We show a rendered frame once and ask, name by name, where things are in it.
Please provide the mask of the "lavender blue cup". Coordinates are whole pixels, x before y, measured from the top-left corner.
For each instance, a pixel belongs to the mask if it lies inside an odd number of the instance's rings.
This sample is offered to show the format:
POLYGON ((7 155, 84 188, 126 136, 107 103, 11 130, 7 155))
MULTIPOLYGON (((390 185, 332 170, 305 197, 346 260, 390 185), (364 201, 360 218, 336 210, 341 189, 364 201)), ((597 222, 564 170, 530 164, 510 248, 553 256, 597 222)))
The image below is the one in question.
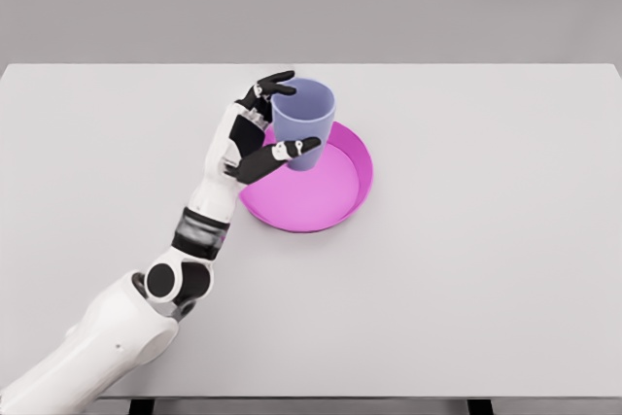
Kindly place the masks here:
POLYGON ((312 169, 327 144, 334 120, 335 98, 329 87, 304 78, 292 78, 285 86, 296 89, 291 96, 274 94, 271 98, 273 132, 277 141, 304 140, 317 137, 321 145, 288 163, 295 171, 312 169))

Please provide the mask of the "pink round plate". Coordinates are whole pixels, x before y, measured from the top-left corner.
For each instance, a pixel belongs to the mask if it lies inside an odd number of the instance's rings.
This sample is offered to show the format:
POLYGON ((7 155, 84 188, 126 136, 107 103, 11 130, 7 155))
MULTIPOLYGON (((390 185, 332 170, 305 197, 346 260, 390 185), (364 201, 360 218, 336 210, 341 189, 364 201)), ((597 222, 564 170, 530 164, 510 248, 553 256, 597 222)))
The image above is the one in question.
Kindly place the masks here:
POLYGON ((367 146, 356 132, 336 122, 314 168, 280 168, 242 190, 240 201, 267 225, 295 233, 317 232, 351 217, 365 203, 373 178, 367 146))

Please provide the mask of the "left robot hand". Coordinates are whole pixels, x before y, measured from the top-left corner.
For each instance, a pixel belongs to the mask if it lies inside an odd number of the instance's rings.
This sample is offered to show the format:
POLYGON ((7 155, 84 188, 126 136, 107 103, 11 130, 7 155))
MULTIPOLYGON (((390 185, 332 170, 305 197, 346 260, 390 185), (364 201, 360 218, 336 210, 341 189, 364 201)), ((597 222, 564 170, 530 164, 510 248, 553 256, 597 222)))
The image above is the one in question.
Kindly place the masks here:
POLYGON ((296 88, 286 84, 293 77, 294 71, 288 70, 261 78, 227 107, 206 156, 208 178, 244 188, 321 146, 315 136, 264 143, 273 122, 272 97, 295 95, 296 88))

